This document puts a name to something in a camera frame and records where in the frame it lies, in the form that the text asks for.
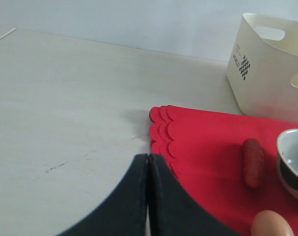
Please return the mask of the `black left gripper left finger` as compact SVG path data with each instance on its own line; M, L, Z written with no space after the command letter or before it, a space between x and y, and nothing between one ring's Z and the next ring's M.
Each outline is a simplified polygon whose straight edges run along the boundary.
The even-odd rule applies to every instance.
M111 194L61 236L144 236L147 219L147 154L134 156Z

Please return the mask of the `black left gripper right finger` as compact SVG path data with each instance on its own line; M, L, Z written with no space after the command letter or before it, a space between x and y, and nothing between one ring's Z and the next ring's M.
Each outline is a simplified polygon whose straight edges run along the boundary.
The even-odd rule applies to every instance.
M148 156L148 209L152 236L236 236L181 186L164 158Z

